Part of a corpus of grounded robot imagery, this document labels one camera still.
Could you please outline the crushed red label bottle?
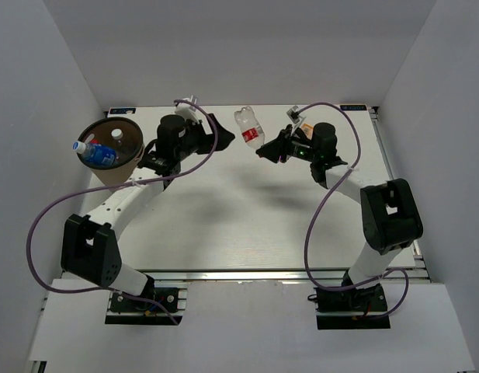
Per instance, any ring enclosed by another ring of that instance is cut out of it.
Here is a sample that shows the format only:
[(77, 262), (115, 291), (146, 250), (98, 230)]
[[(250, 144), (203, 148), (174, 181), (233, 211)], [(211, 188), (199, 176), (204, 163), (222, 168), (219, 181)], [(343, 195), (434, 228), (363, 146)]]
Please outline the crushed red label bottle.
[(250, 106), (243, 106), (240, 110), (235, 111), (234, 120), (247, 146), (257, 150), (264, 145), (264, 131)]

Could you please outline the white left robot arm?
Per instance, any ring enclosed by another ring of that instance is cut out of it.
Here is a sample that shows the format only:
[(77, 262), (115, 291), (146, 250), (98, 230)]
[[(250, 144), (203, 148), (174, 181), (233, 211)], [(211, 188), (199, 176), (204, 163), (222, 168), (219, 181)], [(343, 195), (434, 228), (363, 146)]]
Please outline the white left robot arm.
[(223, 151), (235, 139), (214, 115), (206, 133), (201, 120), (178, 114), (161, 118), (156, 138), (141, 151), (129, 186), (119, 188), (86, 215), (71, 215), (64, 225), (61, 268), (100, 288), (128, 294), (139, 310), (154, 303), (153, 279), (123, 263), (118, 241), (124, 229), (148, 202), (166, 190), (193, 154)]

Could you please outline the orange juice bottle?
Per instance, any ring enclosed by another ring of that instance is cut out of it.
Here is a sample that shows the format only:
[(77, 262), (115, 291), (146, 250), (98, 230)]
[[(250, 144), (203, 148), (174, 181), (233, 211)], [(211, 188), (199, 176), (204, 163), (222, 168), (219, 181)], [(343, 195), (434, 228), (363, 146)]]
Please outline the orange juice bottle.
[(311, 140), (313, 135), (313, 127), (309, 124), (302, 124), (300, 129), (304, 132), (306, 137)]

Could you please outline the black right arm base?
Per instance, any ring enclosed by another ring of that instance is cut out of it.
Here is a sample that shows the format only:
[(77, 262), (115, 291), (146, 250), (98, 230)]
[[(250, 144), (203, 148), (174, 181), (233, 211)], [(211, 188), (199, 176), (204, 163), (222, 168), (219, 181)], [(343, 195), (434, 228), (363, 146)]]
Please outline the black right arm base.
[(390, 329), (387, 299), (379, 281), (356, 287), (346, 271), (339, 286), (316, 285), (307, 297), (315, 304), (319, 330)]

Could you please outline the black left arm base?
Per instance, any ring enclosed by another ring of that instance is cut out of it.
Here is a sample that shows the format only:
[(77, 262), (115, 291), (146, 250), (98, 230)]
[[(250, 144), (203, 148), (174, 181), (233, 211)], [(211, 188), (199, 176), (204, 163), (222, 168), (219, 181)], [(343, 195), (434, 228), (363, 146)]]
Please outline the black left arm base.
[(109, 297), (105, 324), (118, 326), (178, 326), (186, 309), (187, 288), (148, 279), (140, 295), (127, 298), (121, 290)]

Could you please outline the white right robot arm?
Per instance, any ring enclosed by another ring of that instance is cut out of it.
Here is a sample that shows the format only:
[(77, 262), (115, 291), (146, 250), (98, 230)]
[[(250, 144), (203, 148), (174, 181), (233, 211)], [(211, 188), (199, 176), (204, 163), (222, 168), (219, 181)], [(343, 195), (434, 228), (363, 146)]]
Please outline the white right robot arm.
[(355, 164), (350, 165), (338, 156), (337, 144), (335, 127), (329, 123), (316, 124), (311, 137), (287, 126), (256, 153), (274, 163), (291, 157), (309, 162), (313, 180), (327, 191), (315, 211), (317, 214), (334, 193), (359, 204), (365, 244), (342, 284), (322, 288), (326, 292), (341, 292), (342, 303), (357, 310), (369, 301), (368, 289), (385, 276), (394, 258), (422, 236), (423, 224), (406, 180), (374, 184), (361, 176)]

